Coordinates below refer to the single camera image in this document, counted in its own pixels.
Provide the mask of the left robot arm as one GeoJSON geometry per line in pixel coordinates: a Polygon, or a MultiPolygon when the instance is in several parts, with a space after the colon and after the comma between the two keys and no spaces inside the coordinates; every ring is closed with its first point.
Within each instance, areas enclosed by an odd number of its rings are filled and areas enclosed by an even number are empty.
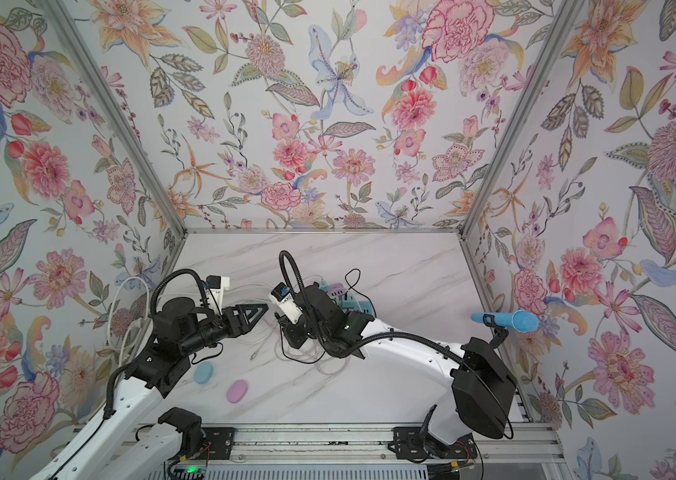
{"type": "Polygon", "coordinates": [[[173,298],[154,309],[147,344],[109,377],[103,408],[34,477],[96,477],[136,424],[168,398],[198,352],[250,333],[268,310],[264,303],[248,303],[217,314],[189,297],[173,298]]]}

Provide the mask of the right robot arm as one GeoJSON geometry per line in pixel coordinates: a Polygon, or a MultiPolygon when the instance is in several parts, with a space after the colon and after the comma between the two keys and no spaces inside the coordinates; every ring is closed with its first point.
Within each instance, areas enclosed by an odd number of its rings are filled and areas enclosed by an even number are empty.
{"type": "Polygon", "coordinates": [[[344,311],[317,284],[295,293],[280,283],[269,298],[291,347],[315,340],[331,357],[384,360],[445,387],[423,422],[426,440],[451,447],[472,434],[514,437],[516,379],[496,353],[497,339],[473,337],[464,345],[430,340],[362,311],[344,311]]]}

